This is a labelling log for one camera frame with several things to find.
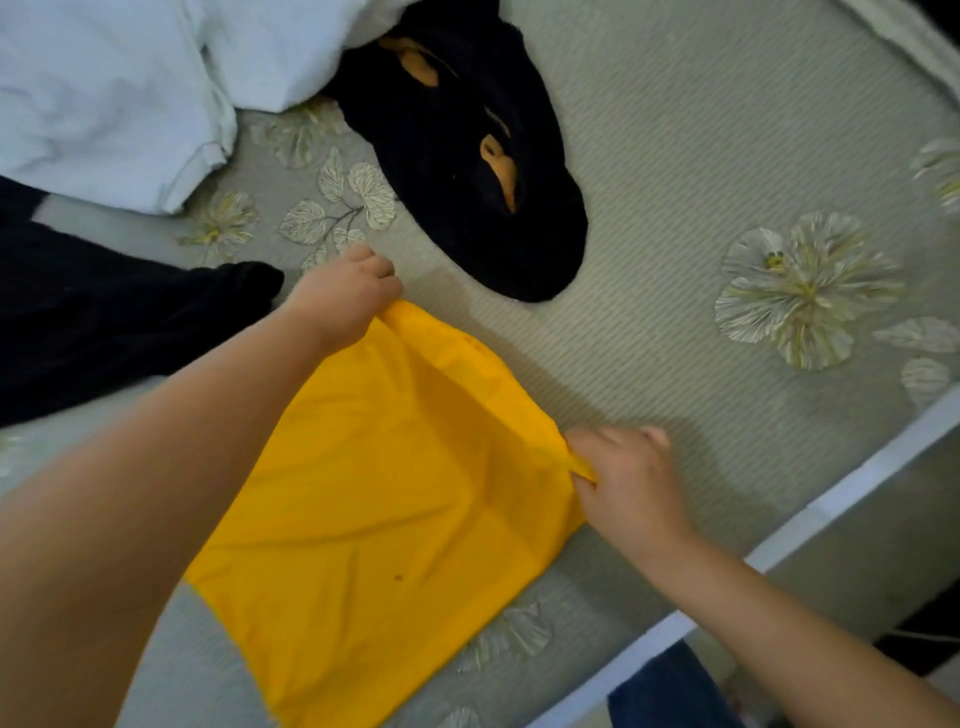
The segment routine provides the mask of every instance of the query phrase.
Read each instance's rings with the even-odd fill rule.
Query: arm
[[[567,439],[600,480],[573,476],[590,524],[723,643],[797,725],[960,725],[960,709],[926,682],[699,536],[662,430],[604,427]]]
[[[401,289],[389,260],[351,248],[0,502],[0,725],[113,724],[283,410]]]

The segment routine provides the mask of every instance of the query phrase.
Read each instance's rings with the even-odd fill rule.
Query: floral pattern
[[[788,240],[767,229],[733,243],[722,269],[734,276],[714,305],[733,341],[769,340],[793,367],[821,370],[853,349],[845,324],[894,303],[899,266],[872,252],[860,223],[847,215],[804,215]]]
[[[233,260],[237,249],[250,241],[250,227],[258,216],[253,198],[246,192],[201,193],[191,207],[194,230],[180,243],[201,246],[201,266],[212,268]]]
[[[917,177],[931,177],[937,197],[949,215],[960,215],[960,139],[936,139],[914,159]]]
[[[536,657],[553,639],[537,602],[508,607],[461,651],[457,672],[479,672],[501,660]]]
[[[482,728],[480,716],[472,708],[457,708],[440,721],[437,728]]]
[[[874,338],[901,349],[938,354],[960,352],[960,329],[949,321],[932,316],[908,319],[879,329],[874,331]],[[946,392],[953,377],[946,364],[920,356],[903,365],[900,382],[917,410],[923,411]]]
[[[385,230],[396,217],[396,195],[383,173],[369,162],[357,162],[344,175],[344,163],[337,147],[330,149],[317,186],[332,208],[330,212],[314,200],[300,200],[280,223],[279,233],[288,240],[315,247],[317,250],[303,262],[303,269],[327,260],[333,248],[342,253],[348,246],[367,239],[354,223],[362,214],[372,231]]]
[[[254,123],[251,138],[254,144],[273,147],[284,167],[302,169],[313,164],[328,136],[347,128],[337,103],[318,95]]]

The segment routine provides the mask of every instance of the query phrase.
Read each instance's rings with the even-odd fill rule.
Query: wrist
[[[695,566],[711,548],[713,544],[693,532],[677,537],[660,548],[630,554],[628,558],[647,581],[663,591],[671,579]]]
[[[293,306],[282,305],[268,318],[276,322],[276,326],[289,336],[298,349],[315,360],[315,365],[337,351],[317,316]]]

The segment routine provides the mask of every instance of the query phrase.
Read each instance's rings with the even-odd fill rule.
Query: yellow t-shirt
[[[303,385],[186,579],[282,725],[372,728],[554,559],[568,469],[503,362],[400,302]]]

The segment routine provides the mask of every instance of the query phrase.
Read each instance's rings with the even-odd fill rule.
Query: hand
[[[360,341],[373,317],[402,293],[390,259],[358,244],[306,273],[279,310],[315,325],[330,355]]]
[[[587,521],[640,571],[699,540],[684,501],[670,438],[656,427],[573,429],[566,441],[597,473],[573,473]]]

